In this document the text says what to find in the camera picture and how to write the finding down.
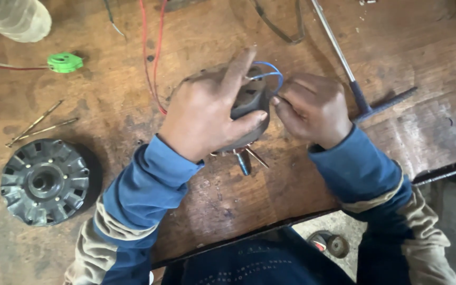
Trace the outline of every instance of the red wire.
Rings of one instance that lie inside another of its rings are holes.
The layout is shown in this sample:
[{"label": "red wire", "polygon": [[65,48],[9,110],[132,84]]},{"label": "red wire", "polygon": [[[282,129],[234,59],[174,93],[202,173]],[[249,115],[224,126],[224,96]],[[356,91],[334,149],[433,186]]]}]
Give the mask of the red wire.
[{"label": "red wire", "polygon": [[1,69],[8,70],[38,70],[38,69],[48,69],[48,68],[10,68],[9,66],[0,66]]},{"label": "red wire", "polygon": [[149,71],[147,69],[147,52],[146,52],[146,46],[145,43],[147,42],[147,18],[145,16],[145,8],[143,7],[143,2],[142,0],[139,1],[140,3],[140,10],[142,12],[142,48],[143,48],[143,61],[144,61],[144,69],[145,69],[145,76],[147,78],[147,84],[149,85],[149,91],[150,94],[153,96],[154,100],[158,104],[158,109],[160,112],[164,115],[167,114],[167,111],[163,108],[163,106],[160,103],[159,97],[158,97],[158,88],[156,85],[156,74],[158,71],[158,60],[160,57],[161,53],[161,41],[163,38],[163,22],[164,22],[164,17],[165,17],[165,7],[167,1],[163,1],[163,4],[161,5],[161,14],[160,14],[160,29],[158,33],[158,43],[156,45],[156,56],[153,62],[153,80],[154,80],[154,89],[153,89],[153,84],[150,82],[150,77],[149,77]]}]

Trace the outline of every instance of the blue sleeve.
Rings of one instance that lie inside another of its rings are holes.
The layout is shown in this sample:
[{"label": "blue sleeve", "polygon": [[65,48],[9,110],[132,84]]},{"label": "blue sleeve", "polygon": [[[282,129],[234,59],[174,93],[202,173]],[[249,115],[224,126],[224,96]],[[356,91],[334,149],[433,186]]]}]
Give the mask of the blue sleeve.
[{"label": "blue sleeve", "polygon": [[[414,237],[399,211],[408,203],[412,190],[400,166],[356,126],[332,149],[312,146],[309,158],[345,212],[367,222],[359,246],[358,284],[410,284],[401,246]],[[346,210],[358,206],[360,211]]]},{"label": "blue sleeve", "polygon": [[[152,229],[166,211],[177,208],[187,193],[186,182],[201,168],[175,153],[154,136],[149,145],[135,152],[131,163],[103,194],[105,211],[130,230]],[[106,242],[117,246],[115,263],[103,278],[103,284],[148,284],[150,248],[157,230],[142,239],[120,239],[104,234],[94,223],[94,231]]]}]

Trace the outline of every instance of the plastic bottle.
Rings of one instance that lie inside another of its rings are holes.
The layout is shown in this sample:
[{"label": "plastic bottle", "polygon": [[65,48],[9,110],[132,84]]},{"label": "plastic bottle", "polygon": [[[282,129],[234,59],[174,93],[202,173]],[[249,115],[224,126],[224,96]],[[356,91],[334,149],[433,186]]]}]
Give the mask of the plastic bottle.
[{"label": "plastic bottle", "polygon": [[49,11],[38,0],[0,0],[0,34],[16,42],[37,42],[51,25]]}]

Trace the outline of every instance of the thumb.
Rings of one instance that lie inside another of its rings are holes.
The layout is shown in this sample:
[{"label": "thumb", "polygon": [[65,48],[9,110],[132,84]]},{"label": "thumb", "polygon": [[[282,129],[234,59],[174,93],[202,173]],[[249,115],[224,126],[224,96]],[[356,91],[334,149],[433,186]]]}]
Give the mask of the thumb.
[{"label": "thumb", "polygon": [[274,96],[270,102],[274,105],[277,117],[283,122],[288,132],[295,136],[304,132],[306,127],[302,118],[295,112],[293,106],[288,101]]},{"label": "thumb", "polygon": [[263,110],[253,111],[231,123],[233,138],[241,138],[256,129],[269,114]]}]

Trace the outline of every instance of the workbench surface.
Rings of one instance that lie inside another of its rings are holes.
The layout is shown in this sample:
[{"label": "workbench surface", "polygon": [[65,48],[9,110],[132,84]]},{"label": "workbench surface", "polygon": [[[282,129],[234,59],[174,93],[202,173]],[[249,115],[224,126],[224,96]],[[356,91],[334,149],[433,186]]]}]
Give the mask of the workbench surface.
[{"label": "workbench surface", "polygon": [[[260,1],[269,17],[293,34],[294,2],[288,2]],[[456,162],[454,1],[398,0],[364,6],[355,0],[320,2],[367,101],[375,103],[393,92],[419,87],[414,97],[361,124],[374,143],[412,178]],[[306,38],[296,46],[273,34],[248,0],[207,0],[167,13],[158,69],[163,104],[168,105],[169,94],[184,77],[227,62],[254,43],[257,60],[274,63],[285,77],[309,72],[346,83],[311,5],[301,3]],[[0,62],[40,65],[49,54],[78,50],[87,56],[85,67],[71,74],[0,69],[0,178],[3,165],[17,149],[4,144],[54,102],[65,99],[41,126],[77,116],[80,120],[42,137],[92,149],[103,164],[107,186],[128,164],[137,141],[148,142],[163,120],[144,79],[138,1],[110,1],[125,37],[111,26],[101,0],[44,4],[52,15],[50,35],[34,44],[0,36]],[[149,54],[155,51],[159,5],[157,0],[146,1]],[[275,86],[275,79],[269,81]],[[358,111],[350,92],[346,98],[354,117]],[[181,206],[163,219],[154,261],[289,217],[337,207],[306,156],[307,142],[293,139],[273,111],[270,116],[268,130],[253,148],[270,169],[253,160],[253,173],[244,177],[235,157],[207,157]],[[92,211],[56,226],[29,227],[9,215],[0,196],[0,284],[60,284],[73,260],[80,225]]]}]

